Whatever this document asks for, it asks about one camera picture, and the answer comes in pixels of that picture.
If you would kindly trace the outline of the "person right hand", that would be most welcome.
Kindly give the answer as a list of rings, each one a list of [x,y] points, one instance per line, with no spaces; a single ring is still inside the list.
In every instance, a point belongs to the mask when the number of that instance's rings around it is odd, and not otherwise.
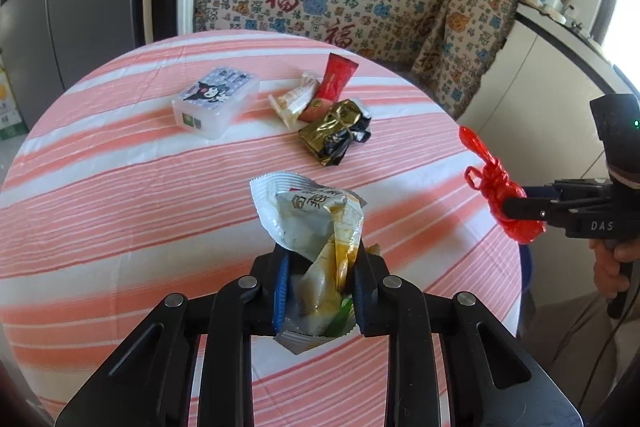
[[[590,239],[589,248],[596,256],[593,280],[599,293],[605,298],[613,299],[621,291],[626,291],[629,279],[622,274],[622,264],[639,259],[639,239],[617,244],[612,251],[601,239]]]

